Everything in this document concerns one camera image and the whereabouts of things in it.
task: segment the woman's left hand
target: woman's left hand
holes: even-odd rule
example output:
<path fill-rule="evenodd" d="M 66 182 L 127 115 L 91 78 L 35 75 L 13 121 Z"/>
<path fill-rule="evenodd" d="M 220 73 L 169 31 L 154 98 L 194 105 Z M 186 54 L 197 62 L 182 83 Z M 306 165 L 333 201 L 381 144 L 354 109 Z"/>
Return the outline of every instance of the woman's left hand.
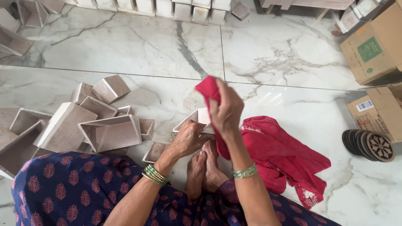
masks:
<path fill-rule="evenodd" d="M 170 151 L 182 158 L 201 149 L 205 142 L 214 137 L 212 134 L 199 136 L 204 127 L 205 124 L 196 123 L 193 120 L 185 121 L 175 140 L 169 146 Z"/>

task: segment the green label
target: green label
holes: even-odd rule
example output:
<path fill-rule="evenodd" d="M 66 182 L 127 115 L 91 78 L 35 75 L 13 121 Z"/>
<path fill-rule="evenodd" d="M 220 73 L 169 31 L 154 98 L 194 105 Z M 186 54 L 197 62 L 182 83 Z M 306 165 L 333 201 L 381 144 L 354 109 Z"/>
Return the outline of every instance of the green label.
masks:
<path fill-rule="evenodd" d="M 361 44 L 357 50 L 359 51 L 359 54 L 365 63 L 382 53 L 382 49 L 378 45 L 378 42 L 374 36 Z"/>

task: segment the woman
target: woman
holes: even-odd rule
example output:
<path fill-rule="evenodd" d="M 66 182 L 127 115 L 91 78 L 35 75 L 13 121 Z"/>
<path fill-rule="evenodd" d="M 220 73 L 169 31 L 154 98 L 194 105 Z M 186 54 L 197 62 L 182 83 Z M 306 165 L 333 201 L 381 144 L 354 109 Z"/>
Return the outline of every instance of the woman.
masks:
<path fill-rule="evenodd" d="M 188 120 L 153 167 L 77 152 L 28 161 L 12 185 L 17 225 L 336 225 L 267 192 L 238 128 L 243 102 L 216 82 L 221 105 L 210 101 L 211 120 L 228 146 L 234 180 L 219 170 L 215 142 L 199 136 L 204 125 Z M 177 160 L 200 148 L 184 193 L 164 186 Z"/>

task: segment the tile grout line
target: tile grout line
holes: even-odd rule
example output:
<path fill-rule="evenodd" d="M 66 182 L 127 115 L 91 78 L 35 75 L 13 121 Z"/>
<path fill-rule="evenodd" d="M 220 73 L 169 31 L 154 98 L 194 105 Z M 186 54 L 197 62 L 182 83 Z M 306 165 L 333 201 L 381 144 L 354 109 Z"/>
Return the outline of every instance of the tile grout line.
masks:
<path fill-rule="evenodd" d="M 222 66 L 223 66 L 223 69 L 224 69 L 224 81 L 226 82 L 225 59 L 224 59 L 224 42 L 222 41 L 222 25 L 219 25 L 219 30 L 221 32 Z"/>
<path fill-rule="evenodd" d="M 22 68 L 36 68 L 36 67 L 29 67 L 29 66 L 0 65 L 0 70 L 2 69 L 1 66 L 12 66 L 12 67 L 22 67 Z M 79 72 L 105 73 L 105 74 L 119 74 L 119 75 L 121 74 L 121 75 L 144 76 L 144 77 L 153 77 L 153 78 L 173 78 L 173 79 L 202 81 L 202 79 L 196 79 L 196 78 L 178 78 L 178 77 L 153 76 L 153 75 L 142 75 L 142 74 L 125 74 L 125 73 L 118 73 L 118 72 L 97 72 L 97 71 L 85 71 L 85 70 L 75 70 L 75 69 L 65 69 L 65 68 L 37 68 L 37 69 L 66 70 L 66 71 L 79 71 Z M 333 90 L 333 91 L 365 92 L 365 90 L 341 90 L 341 89 L 316 88 L 316 87 L 283 86 L 283 85 L 271 85 L 271 84 L 254 84 L 254 83 L 246 83 L 246 82 L 230 82 L 230 81 L 226 81 L 226 82 L 227 83 L 234 83 L 234 84 L 246 84 L 246 85 L 263 85 L 263 86 L 307 88 L 307 89 Z"/>

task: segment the white embroidery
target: white embroidery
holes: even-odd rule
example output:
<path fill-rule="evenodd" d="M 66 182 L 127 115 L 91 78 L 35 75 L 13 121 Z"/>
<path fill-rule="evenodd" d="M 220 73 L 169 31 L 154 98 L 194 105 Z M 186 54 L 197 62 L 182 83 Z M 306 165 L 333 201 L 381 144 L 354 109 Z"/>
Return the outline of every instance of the white embroidery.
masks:
<path fill-rule="evenodd" d="M 306 200 L 304 200 L 304 203 L 306 203 L 307 205 L 309 205 L 311 207 L 318 204 L 317 196 L 314 193 L 307 191 L 304 188 L 302 188 L 302 189 L 303 189 L 303 198 L 306 199 Z"/>
<path fill-rule="evenodd" d="M 261 132 L 261 130 L 259 130 L 259 129 L 254 129 L 253 127 L 242 126 L 242 127 L 240 128 L 240 130 L 245 130 L 245 129 L 252 130 L 252 131 L 255 131 L 255 132 L 257 132 L 257 133 L 264 134 L 263 132 Z"/>

